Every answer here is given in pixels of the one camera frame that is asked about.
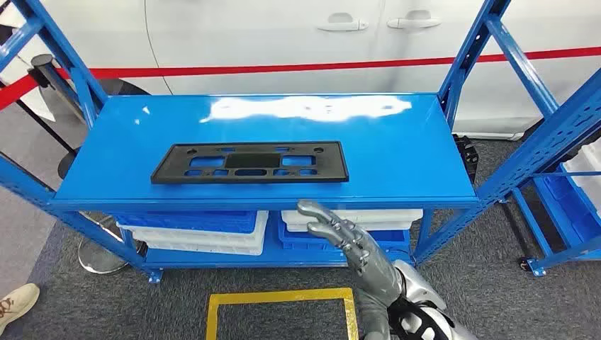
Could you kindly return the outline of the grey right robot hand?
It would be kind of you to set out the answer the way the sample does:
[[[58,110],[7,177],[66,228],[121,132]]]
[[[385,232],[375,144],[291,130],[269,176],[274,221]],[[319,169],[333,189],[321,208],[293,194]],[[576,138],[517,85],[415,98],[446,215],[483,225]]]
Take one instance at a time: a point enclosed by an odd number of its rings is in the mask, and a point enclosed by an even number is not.
[[[359,319],[365,339],[390,339],[387,309],[401,295],[400,274],[375,240],[350,220],[311,200],[300,200],[297,211],[316,221],[308,231],[327,239],[346,256],[357,284]]]

